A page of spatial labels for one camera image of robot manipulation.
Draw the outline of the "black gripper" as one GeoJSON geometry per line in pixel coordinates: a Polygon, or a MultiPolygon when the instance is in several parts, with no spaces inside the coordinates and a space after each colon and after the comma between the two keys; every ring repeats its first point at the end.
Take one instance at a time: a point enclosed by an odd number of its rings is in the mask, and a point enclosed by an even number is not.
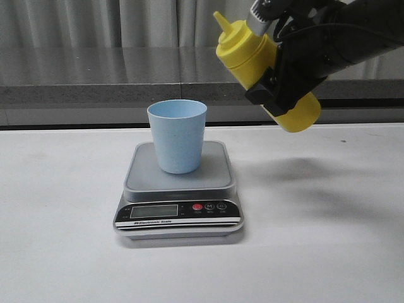
{"type": "Polygon", "coordinates": [[[276,72],[268,68],[245,97],[275,117],[286,114],[327,76],[344,68],[338,50],[342,31],[342,22],[335,18],[280,19],[274,31],[275,41],[280,43],[276,72]]]}

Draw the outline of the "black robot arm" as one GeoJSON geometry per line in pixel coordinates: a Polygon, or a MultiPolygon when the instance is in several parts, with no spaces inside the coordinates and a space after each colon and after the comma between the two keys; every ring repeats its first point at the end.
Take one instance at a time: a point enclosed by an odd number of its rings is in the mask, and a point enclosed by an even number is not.
{"type": "Polygon", "coordinates": [[[246,92],[277,117],[329,75],[403,45],[403,1],[255,1],[247,25],[276,22],[275,65],[246,92]]]}

